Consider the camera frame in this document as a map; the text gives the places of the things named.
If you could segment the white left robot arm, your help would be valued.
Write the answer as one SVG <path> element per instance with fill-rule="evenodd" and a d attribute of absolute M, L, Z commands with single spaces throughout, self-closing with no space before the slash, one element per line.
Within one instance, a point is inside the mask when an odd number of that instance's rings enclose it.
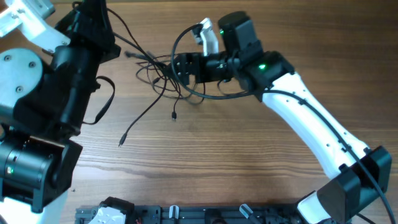
<path fill-rule="evenodd" d="M 85 0 L 55 26 L 50 1 L 7 1 L 1 35 L 14 30 L 52 57 L 1 54 L 1 222 L 57 223 L 82 147 L 72 141 L 100 87 L 100 64 L 117 58 L 104 0 Z"/>

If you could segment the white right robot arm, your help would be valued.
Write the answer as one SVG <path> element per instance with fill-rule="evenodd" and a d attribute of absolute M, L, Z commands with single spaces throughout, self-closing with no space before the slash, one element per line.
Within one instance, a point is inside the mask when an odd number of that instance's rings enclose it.
<path fill-rule="evenodd" d="M 184 88 L 197 83 L 235 79 L 239 97 L 255 96 L 277 113 L 302 139 L 329 182 L 296 204 L 306 223 L 347 223 L 376 199 L 388 215 L 386 198 L 392 157 L 384 147 L 368 145 L 344 128 L 310 93 L 294 66 L 276 51 L 265 51 L 253 21 L 243 11 L 218 21 L 219 33 L 204 19 L 189 28 L 200 53 L 172 51 L 167 74 Z"/>

